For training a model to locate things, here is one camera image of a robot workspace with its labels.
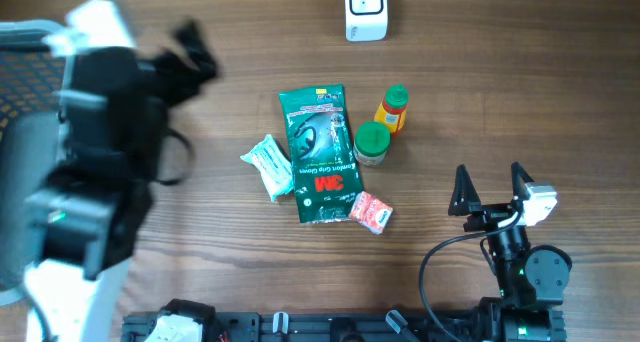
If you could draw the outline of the green lid jar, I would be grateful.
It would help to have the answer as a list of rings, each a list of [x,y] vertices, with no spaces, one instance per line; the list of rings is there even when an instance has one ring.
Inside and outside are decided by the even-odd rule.
[[[357,130],[354,139],[356,160],[363,165],[379,165],[385,158],[391,145],[388,128],[377,121],[367,121]]]

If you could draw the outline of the red yellow sauce bottle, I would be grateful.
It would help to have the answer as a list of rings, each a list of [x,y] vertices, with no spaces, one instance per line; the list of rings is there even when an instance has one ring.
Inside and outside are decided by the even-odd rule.
[[[385,93],[374,120],[386,126],[392,135],[397,135],[404,127],[409,91],[402,84],[391,86]]]

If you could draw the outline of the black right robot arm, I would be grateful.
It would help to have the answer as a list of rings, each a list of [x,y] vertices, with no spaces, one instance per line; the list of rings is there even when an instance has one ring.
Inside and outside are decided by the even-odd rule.
[[[497,279],[500,296],[484,297],[471,319],[473,341],[548,341],[567,339],[563,313],[572,260],[551,245],[533,247],[526,229],[545,220],[557,205],[557,191],[538,183],[517,162],[511,166],[513,198],[484,204],[465,166],[456,169],[448,209],[465,216],[466,232],[479,232],[487,243],[484,257]]]

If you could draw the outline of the red Kleenex tissue pack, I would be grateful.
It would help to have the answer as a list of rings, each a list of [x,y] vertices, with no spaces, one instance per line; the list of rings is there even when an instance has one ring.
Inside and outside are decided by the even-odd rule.
[[[384,231],[392,213],[391,206],[363,191],[356,196],[349,218],[379,235]]]

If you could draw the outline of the teal wet wipes pack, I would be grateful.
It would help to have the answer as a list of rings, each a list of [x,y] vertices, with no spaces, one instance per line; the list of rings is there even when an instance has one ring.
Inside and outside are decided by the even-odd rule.
[[[294,188],[291,162],[285,157],[279,144],[271,134],[256,144],[240,159],[253,165],[260,173],[263,184],[272,202]]]

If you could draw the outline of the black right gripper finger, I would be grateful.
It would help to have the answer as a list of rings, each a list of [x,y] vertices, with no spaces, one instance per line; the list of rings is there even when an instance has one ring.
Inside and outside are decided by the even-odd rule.
[[[526,185],[533,183],[534,179],[526,172],[519,162],[511,164],[511,179],[513,195],[521,200],[527,198]]]
[[[482,211],[481,200],[464,164],[456,168],[454,189],[448,208],[449,216],[467,216]]]

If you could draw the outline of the green 3M gloves package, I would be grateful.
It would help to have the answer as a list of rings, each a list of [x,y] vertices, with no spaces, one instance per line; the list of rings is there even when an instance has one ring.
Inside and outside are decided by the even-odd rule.
[[[353,152],[344,87],[281,92],[279,101],[302,224],[342,222],[363,191]]]

